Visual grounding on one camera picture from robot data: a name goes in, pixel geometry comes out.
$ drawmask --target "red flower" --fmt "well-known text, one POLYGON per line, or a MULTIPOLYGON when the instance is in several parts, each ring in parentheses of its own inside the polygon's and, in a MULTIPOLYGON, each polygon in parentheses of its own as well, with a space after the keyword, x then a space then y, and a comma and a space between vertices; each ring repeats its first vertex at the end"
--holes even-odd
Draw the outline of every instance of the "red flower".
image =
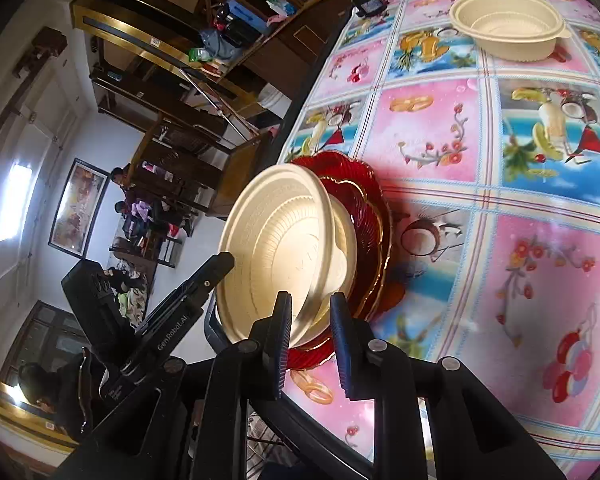
POLYGON ((596 261, 593 258, 586 258, 582 261, 582 270, 589 272, 596 266, 596 261))
POLYGON ((518 256, 524 258, 529 254, 529 243, 526 240, 518 240, 515 251, 518 256))

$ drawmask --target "window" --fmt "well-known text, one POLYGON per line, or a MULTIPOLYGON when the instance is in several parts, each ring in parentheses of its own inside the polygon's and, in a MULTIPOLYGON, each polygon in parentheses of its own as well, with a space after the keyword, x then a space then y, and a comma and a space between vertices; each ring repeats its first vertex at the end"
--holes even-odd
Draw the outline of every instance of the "window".
POLYGON ((39 363, 50 372, 67 364, 89 346, 75 316, 39 301, 11 345, 0 371, 0 381, 18 386, 18 368, 24 363, 39 363))
POLYGON ((0 203, 0 242, 20 232, 29 208, 31 175, 31 168, 11 167, 0 203))

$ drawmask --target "bowl rim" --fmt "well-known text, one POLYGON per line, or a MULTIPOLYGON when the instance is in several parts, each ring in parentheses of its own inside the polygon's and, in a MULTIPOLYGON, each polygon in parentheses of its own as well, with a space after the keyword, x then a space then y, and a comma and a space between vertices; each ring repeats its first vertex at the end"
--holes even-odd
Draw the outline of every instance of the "bowl rim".
MULTIPOLYGON (((231 209, 224 229, 222 230, 218 251, 230 252, 229 245, 235 234, 237 218, 242 214, 247 204, 251 203, 254 198, 256 200, 258 199, 258 194, 265 186, 269 186, 284 176, 291 177, 300 182, 306 188, 307 195, 314 199, 318 217, 318 237, 320 240, 324 241, 324 243, 321 243, 318 247, 317 261, 320 262, 320 264, 315 266, 307 298, 292 323, 289 341, 289 346, 291 347, 309 330, 315 314, 320 309, 322 296, 318 293, 326 286, 328 278, 328 272, 326 271, 330 267, 331 257, 335 246, 331 201, 327 190, 324 188, 318 177, 307 168, 295 164, 277 164, 262 171, 247 184, 231 209)), ((229 340, 237 342, 243 337, 248 337, 248 333, 241 334, 241 331, 234 325, 231 312, 226 302, 224 280, 216 287, 216 302, 218 304, 218 316, 220 322, 229 340)))
POLYGON ((551 29, 549 29, 547 32, 525 37, 497 36, 496 34, 485 34, 483 32, 479 32, 478 30, 475 30, 474 28, 461 22, 458 18, 458 14, 462 10, 462 8, 472 1, 474 0, 456 0, 449 9, 449 18, 451 20, 452 25, 463 34, 471 36, 472 38, 485 41, 495 41, 497 43, 541 43, 543 41, 554 40, 555 38, 571 37, 571 33, 567 30, 564 18, 562 17, 560 12, 558 12, 551 4, 544 0, 529 1, 543 6, 545 9, 549 10, 549 12, 551 12, 552 15, 555 16, 557 24, 551 29))

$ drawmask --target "white floor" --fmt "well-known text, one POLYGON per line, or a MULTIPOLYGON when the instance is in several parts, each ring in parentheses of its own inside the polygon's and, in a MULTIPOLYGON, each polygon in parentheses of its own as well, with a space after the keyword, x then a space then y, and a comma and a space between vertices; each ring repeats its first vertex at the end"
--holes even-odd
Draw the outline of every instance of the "white floor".
MULTIPOLYGON (((224 222, 217 218, 202 218, 196 222, 191 238, 183 238, 184 244, 176 268, 158 266, 155 271, 154 287, 149 297, 148 309, 152 311, 175 287, 191 276, 212 255, 218 252, 220 235, 224 222)), ((196 321, 180 344, 176 346, 173 355, 181 357, 187 363, 202 361, 215 357, 215 352, 206 342, 203 332, 204 316, 196 321)))

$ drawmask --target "white wall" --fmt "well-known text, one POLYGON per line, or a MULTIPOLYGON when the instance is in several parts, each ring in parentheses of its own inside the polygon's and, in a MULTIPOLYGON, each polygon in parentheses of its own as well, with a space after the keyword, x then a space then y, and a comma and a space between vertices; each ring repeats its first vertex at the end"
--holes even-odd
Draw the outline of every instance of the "white wall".
MULTIPOLYGON (((124 166, 131 160, 136 147, 142 139, 142 133, 107 115, 89 112, 74 135, 71 145, 66 147, 64 159, 54 177, 55 187, 48 195, 45 214, 40 219, 40 239, 33 266, 33 296, 45 303, 64 310, 70 310, 60 281, 78 262, 75 256, 63 253, 48 245, 48 234, 56 214, 56 208, 62 195, 64 181, 74 158, 79 158, 104 171, 116 166, 124 166)), ((109 182, 102 203, 93 224, 91 240, 86 257, 106 265, 109 259, 109 247, 120 220, 114 204, 124 200, 122 190, 109 182)))

